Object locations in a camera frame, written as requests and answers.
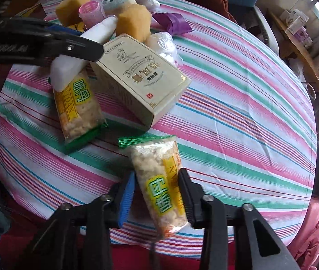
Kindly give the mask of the yellow sponge left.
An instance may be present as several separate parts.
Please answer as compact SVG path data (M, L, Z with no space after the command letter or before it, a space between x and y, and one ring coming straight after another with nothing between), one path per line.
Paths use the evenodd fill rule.
M79 16L80 7L91 0L64 0L55 9L60 23L65 26L76 25L82 22Z

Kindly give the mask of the grey bed rail right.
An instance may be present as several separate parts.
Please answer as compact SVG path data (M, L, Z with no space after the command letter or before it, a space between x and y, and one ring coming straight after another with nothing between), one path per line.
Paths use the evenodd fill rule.
M257 6L254 6L253 11L260 33L263 37L264 44L267 45L267 47L269 47L277 56L279 56L279 45L266 18Z

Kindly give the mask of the yellow sponge right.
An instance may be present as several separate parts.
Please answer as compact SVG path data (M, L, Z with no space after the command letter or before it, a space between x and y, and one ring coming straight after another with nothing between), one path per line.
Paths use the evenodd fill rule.
M132 4L118 16L116 36L127 34L144 43L151 35L152 14L140 4Z

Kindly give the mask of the wooden side table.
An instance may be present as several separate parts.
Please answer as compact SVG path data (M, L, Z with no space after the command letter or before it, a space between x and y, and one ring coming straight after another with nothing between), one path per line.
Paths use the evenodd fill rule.
M285 59L295 54L304 65L306 81L314 86L315 91L319 92L318 71L307 49L287 29L285 23L278 16L270 10L267 10L267 16L272 19L273 23L279 28L282 37L284 37L284 42L279 43L280 58Z

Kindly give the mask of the white product boxes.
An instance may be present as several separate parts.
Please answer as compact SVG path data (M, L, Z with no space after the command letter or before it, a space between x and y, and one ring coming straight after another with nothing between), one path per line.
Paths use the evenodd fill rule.
M285 23L290 33L307 49L313 41L307 33L305 24L309 17L298 9L292 11L284 10L280 15L280 20Z

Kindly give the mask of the yellow sponge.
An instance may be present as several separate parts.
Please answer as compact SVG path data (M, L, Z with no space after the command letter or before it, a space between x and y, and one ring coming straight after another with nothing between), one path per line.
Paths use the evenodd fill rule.
M80 7L91 0L64 0L55 9L60 23L65 26L76 25L82 22L79 16Z
M140 4L132 4L118 16L116 36L127 34L144 43L151 35L152 14Z

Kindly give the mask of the white plastic bag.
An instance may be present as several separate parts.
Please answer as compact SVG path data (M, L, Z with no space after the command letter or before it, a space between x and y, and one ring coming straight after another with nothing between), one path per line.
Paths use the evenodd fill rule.
M157 32L150 35L146 39L145 45L173 66L183 65L183 59L178 55L172 35L168 32Z

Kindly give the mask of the beige tea box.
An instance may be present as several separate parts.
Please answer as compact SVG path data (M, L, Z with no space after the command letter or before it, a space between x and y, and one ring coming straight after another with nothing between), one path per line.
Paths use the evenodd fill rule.
M114 96L148 129L187 90L191 79L135 38L122 34L106 43L91 63L104 91Z

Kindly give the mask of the pink hair roller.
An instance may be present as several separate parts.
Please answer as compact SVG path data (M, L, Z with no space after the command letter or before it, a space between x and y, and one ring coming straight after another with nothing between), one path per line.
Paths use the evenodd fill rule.
M91 0L84 3L79 8L78 13L87 29L90 29L105 19L101 3L98 0Z

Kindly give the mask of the rice cracker packet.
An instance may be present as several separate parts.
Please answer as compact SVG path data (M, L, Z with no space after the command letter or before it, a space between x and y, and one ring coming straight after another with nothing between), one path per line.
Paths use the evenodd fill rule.
M188 223L178 185L182 161L176 136L122 137L159 239L175 235Z
M108 127L85 69L63 91L53 94L66 154L82 148Z

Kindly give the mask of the striped bed sheet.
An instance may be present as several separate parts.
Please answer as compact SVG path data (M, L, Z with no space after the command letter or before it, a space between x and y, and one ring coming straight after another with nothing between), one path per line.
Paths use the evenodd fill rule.
M191 80L150 129L89 71L108 123L103 138L64 152L48 73L14 65L0 92L0 181L14 200L49 218L63 202L83 205L131 165L118 138L173 135L193 181L224 204L251 203L289 245L304 222L315 180L312 103L292 70L252 34L204 7L159 0L192 31L174 37Z

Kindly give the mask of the pink quilt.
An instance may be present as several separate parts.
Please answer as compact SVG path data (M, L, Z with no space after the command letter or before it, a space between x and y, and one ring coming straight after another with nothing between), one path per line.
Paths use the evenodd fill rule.
M311 197L302 226L287 246L300 269L317 269L319 257L319 198Z

